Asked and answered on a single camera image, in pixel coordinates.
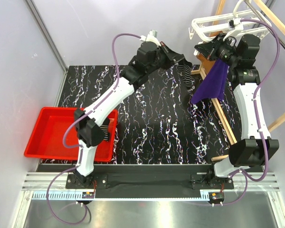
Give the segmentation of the white clip hanger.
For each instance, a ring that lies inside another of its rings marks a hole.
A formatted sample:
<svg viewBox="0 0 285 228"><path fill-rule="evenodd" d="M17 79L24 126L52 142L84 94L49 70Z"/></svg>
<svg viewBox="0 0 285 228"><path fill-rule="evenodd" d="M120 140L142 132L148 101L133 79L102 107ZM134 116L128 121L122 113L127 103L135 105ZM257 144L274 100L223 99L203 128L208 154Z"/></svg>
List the white clip hanger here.
<svg viewBox="0 0 285 228"><path fill-rule="evenodd" d="M235 18L258 20L269 26L272 25L260 11L253 8L250 0L239 0L231 13L217 13L215 16L193 19L189 28L190 39L197 35L200 38L199 44L210 42L218 33L227 34L229 31L228 21ZM244 30L235 38L240 38L245 34L252 34L263 39L270 32L263 24L249 21L241 23Z"/></svg>

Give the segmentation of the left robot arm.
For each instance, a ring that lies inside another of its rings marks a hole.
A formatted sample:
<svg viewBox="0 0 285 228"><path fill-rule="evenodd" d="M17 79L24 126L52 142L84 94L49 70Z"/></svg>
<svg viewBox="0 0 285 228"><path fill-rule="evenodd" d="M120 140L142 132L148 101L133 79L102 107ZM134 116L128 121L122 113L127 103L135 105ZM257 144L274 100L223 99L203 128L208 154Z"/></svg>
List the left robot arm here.
<svg viewBox="0 0 285 228"><path fill-rule="evenodd" d="M150 74L160 68L169 69L184 60L183 54L172 51L163 42L144 41L129 64L118 71L118 77L111 87L84 110L75 110L74 122L67 130L76 130L78 143L74 146L79 148L79 153L72 170L82 188L88 188L93 183L91 173L94 171L96 149L105 139L103 126L111 111L145 84Z"/></svg>

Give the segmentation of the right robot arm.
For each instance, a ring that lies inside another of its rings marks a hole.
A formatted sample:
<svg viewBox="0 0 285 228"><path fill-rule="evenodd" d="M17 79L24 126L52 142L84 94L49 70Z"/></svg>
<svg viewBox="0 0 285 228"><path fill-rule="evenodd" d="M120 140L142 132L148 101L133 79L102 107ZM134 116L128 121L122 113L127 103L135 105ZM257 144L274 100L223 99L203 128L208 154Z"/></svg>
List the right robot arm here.
<svg viewBox="0 0 285 228"><path fill-rule="evenodd" d="M213 172L206 176L206 183L217 188L223 178L247 169L263 166L264 172L258 179L265 178L269 159L279 149L278 140L272 139L266 126L260 99L262 81L254 67L261 40L252 34L245 34L237 45L232 38L220 33L213 40L195 45L195 49L207 60L227 64L228 79L241 117L241 140L230 146L228 157L213 166Z"/></svg>

